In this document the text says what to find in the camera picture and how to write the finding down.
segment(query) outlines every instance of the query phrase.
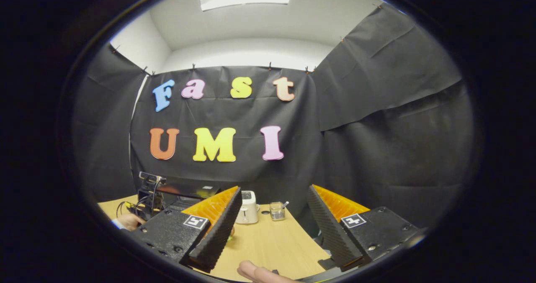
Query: black fabric curtain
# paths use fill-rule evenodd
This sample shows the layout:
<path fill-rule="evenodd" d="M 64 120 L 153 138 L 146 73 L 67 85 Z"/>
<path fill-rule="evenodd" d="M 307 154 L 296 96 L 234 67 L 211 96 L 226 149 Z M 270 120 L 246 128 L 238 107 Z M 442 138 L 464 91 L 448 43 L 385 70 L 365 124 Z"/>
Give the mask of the black fabric curtain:
<path fill-rule="evenodd" d="M 250 77 L 251 96 L 232 98 L 236 77 Z M 272 82 L 287 77 L 295 98 L 280 100 Z M 84 180 L 99 201 L 133 195 L 139 171 L 186 184 L 239 185 L 259 203 L 290 201 L 289 211 L 316 236 L 306 203 L 310 184 L 367 207 L 387 206 L 429 226 L 467 183 L 475 127 L 461 74 L 431 35 L 382 4 L 351 31 L 313 73 L 233 66 L 188 69 L 144 78 L 141 69 L 105 48 L 82 83 L 73 141 Z M 203 97 L 181 96 L 205 82 Z M 153 90 L 173 80 L 169 106 L 156 112 Z M 265 161 L 260 129 L 280 126 L 281 160 Z M 235 162 L 193 160 L 207 128 L 236 130 Z M 179 129 L 174 155 L 151 155 L 152 128 Z M 130 131 L 130 164 L 128 139 Z M 161 137 L 165 150 L 167 134 Z"/>
<path fill-rule="evenodd" d="M 111 45 L 92 60 L 72 94 L 72 144 L 83 183 L 98 201 L 136 192 L 129 161 L 132 111 L 145 73 Z"/>

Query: wooden table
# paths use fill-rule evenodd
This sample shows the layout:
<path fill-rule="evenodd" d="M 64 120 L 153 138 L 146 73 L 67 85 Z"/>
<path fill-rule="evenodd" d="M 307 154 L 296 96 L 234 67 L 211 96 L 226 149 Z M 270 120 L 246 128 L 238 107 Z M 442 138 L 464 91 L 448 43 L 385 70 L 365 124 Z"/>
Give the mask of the wooden table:
<path fill-rule="evenodd" d="M 121 201 L 136 203 L 137 196 L 99 205 L 113 219 Z M 236 272 L 243 260 L 250 260 L 253 264 L 269 270 L 278 270 L 280 275 L 291 279 L 300 279 L 324 271 L 318 260 L 327 259 L 329 255 L 301 228 L 289 209 L 286 209 L 286 219 L 281 221 L 272 221 L 269 214 L 260 213 L 269 209 L 268 204 L 260 205 L 259 222 L 256 224 L 234 225 L 235 234 L 225 245 L 210 275 L 249 282 Z"/>

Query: orange soft pad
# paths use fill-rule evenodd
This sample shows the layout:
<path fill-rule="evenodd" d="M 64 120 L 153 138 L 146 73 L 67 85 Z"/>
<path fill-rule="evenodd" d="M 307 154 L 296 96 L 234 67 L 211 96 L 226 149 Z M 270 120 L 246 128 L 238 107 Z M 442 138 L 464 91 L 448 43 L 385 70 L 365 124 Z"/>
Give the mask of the orange soft pad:
<path fill-rule="evenodd" d="M 209 230 L 206 231 L 206 233 L 208 234 L 216 223 L 216 221 L 220 219 L 220 216 L 222 216 L 222 213 L 224 212 L 225 208 L 227 207 L 228 203 L 232 199 L 237 189 L 238 186 L 234 186 L 230 189 L 220 192 L 199 203 L 196 203 L 195 205 L 187 209 L 184 209 L 182 213 L 208 218 L 210 220 L 210 223 L 212 224 L 209 227 Z"/>
<path fill-rule="evenodd" d="M 331 214 L 337 219 L 337 222 L 343 217 L 370 211 L 369 208 L 364 207 L 359 203 L 355 203 L 348 198 L 342 197 L 337 193 L 333 193 L 317 185 L 312 186 L 318 195 L 320 195 L 322 201 L 326 203 L 327 208 L 330 209 Z"/>

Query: white ceiling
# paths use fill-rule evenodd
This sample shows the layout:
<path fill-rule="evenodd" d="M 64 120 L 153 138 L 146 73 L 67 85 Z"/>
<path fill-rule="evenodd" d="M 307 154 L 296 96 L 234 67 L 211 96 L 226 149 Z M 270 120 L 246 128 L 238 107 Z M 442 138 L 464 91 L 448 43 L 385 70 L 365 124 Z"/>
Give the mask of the white ceiling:
<path fill-rule="evenodd" d="M 171 50 L 224 39 L 267 37 L 335 46 L 380 0 L 290 0 L 201 11 L 199 0 L 164 0 L 151 17 Z"/>

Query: pink letter i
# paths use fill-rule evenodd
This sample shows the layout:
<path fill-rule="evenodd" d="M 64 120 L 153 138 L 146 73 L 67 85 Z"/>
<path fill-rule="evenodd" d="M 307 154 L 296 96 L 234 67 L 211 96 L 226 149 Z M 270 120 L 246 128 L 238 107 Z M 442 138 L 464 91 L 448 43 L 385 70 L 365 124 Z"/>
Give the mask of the pink letter i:
<path fill-rule="evenodd" d="M 283 152 L 279 151 L 278 132 L 281 131 L 279 126 L 266 126 L 260 129 L 264 134 L 264 154 L 263 160 L 272 161 L 280 160 L 284 157 Z"/>

